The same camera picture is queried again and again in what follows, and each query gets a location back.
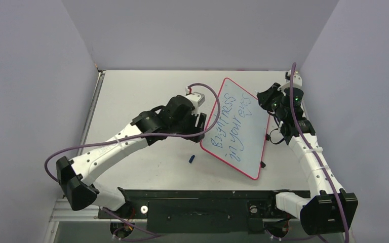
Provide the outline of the blue marker cap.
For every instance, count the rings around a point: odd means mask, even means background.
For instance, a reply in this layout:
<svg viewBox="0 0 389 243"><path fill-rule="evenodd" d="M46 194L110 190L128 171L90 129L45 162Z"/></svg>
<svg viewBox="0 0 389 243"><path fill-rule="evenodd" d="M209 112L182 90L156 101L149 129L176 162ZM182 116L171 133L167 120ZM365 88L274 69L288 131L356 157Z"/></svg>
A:
<svg viewBox="0 0 389 243"><path fill-rule="evenodd" d="M190 164L193 162L193 160L194 160L195 157L196 157L195 155L192 155L192 156L190 157L190 159L189 159L189 163L190 163Z"/></svg>

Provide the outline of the pink framed whiteboard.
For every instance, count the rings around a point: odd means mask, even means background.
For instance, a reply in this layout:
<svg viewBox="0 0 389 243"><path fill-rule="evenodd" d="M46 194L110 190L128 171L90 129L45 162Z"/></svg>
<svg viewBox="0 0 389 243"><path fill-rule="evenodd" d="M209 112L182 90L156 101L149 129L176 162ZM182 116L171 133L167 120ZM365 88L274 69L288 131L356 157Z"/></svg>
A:
<svg viewBox="0 0 389 243"><path fill-rule="evenodd" d="M226 77L218 91L200 147L246 177L260 175L269 115L258 99Z"/></svg>

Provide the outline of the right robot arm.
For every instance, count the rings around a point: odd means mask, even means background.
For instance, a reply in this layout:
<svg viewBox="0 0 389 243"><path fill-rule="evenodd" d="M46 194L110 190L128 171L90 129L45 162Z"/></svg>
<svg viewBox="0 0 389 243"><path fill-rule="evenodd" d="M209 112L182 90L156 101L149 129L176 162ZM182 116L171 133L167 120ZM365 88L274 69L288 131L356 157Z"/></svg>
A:
<svg viewBox="0 0 389 243"><path fill-rule="evenodd" d="M295 154L310 190L310 198L283 191L266 201L265 209L272 216L286 212L300 220L308 235L347 233L353 221L358 199L333 175L318 143L311 122L301 106L303 91L282 88L274 83L257 93L259 106L278 123L283 141Z"/></svg>

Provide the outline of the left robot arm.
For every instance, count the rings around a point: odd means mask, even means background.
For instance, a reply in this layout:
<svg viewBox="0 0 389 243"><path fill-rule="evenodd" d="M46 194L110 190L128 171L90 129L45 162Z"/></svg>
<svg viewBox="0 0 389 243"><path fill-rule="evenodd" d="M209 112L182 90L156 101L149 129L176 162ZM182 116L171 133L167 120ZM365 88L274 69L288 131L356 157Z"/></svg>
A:
<svg viewBox="0 0 389 243"><path fill-rule="evenodd" d="M131 204L121 188L100 185L96 180L105 171L130 154L165 140L168 134L179 134L186 140L200 142L204 135L206 114L198 111L205 96L194 92L172 97L167 105L141 112L108 145L56 162L58 183L71 209L82 210L90 205L105 207L117 217L129 215Z"/></svg>

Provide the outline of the black table front rail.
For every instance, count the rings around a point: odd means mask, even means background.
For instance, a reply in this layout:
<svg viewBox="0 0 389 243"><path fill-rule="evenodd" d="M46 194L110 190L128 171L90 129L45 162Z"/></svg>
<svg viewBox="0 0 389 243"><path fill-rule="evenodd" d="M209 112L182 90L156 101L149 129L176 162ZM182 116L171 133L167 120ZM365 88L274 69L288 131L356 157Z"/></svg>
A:
<svg viewBox="0 0 389 243"><path fill-rule="evenodd" d="M261 234L295 217L278 208L277 190L124 190L125 203L101 210L100 219L143 221L155 234L231 233Z"/></svg>

